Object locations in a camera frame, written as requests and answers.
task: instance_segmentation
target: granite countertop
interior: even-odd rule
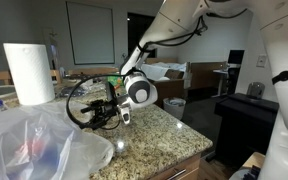
[[[105,97],[99,88],[71,100],[89,104]],[[56,98],[52,102],[65,100]],[[19,106],[14,97],[4,102],[10,108]],[[114,127],[118,121],[115,116],[106,127]],[[147,179],[212,146],[212,141],[154,104],[132,111],[128,125],[121,122],[114,130],[83,131],[102,136],[115,146],[111,162],[90,174],[90,179]]]

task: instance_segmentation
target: black cabinet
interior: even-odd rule
[[[216,103],[215,114],[222,116],[216,158],[240,167],[253,152],[266,154],[278,108],[239,93]]]

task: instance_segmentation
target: clear plastic bag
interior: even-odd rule
[[[0,179],[88,179],[113,153],[111,142],[71,122],[65,103],[0,112]]]

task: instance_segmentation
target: paper towel roll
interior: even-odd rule
[[[46,48],[38,44],[4,43],[20,104],[37,105],[55,98]]]

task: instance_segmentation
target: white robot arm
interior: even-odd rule
[[[128,96],[121,97],[119,109],[126,123],[130,110],[145,107],[157,99],[156,88],[149,83],[140,67],[147,50],[158,43],[180,42],[176,37],[194,32],[198,19],[205,13],[230,17],[243,9],[259,19],[265,48],[270,60],[273,83],[280,111],[276,119],[269,150],[260,179],[288,179],[288,0],[167,0],[146,31],[129,60],[121,68]]]

